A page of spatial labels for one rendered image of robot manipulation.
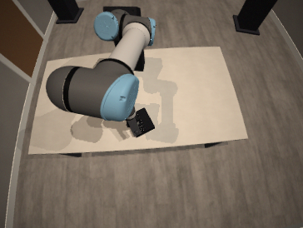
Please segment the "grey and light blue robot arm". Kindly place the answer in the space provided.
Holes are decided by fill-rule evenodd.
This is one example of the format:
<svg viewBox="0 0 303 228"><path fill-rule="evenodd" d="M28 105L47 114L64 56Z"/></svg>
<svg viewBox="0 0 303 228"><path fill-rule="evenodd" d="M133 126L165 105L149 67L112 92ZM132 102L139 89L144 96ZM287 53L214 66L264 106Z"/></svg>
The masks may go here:
<svg viewBox="0 0 303 228"><path fill-rule="evenodd" d="M154 19L121 9L98 14L94 20L96 35L103 41L120 42L95 68L65 66L54 70L46 83L50 101L65 112L105 121L132 119L139 89L134 69L142 49L153 45L155 28ZM133 135L140 135L136 118L128 120Z"/></svg>

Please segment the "black lighting desk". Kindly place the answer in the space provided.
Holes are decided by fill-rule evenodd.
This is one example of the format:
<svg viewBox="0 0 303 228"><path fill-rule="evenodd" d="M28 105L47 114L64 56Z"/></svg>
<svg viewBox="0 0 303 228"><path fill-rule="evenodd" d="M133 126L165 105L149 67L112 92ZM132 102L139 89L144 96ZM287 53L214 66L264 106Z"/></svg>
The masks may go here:
<svg viewBox="0 0 303 228"><path fill-rule="evenodd" d="M141 130L141 134L138 135L137 137L155 129L155 126L151 120L151 118L149 117L145 107L143 107L142 109L136 111L137 117L139 117L141 119L140 123L138 124L140 130ZM150 129L150 130L149 130Z"/></svg>

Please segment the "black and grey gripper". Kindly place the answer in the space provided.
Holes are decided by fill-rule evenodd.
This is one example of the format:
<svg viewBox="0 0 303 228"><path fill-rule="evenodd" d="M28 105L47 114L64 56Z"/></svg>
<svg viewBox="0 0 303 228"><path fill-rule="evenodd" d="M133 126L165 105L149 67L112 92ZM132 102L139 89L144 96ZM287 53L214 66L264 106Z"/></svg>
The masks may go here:
<svg viewBox="0 0 303 228"><path fill-rule="evenodd" d="M139 117L137 117L137 114L132 119L134 119L134 118L136 118L137 124L139 124L141 119ZM130 120L132 120L132 119L130 119Z"/></svg>

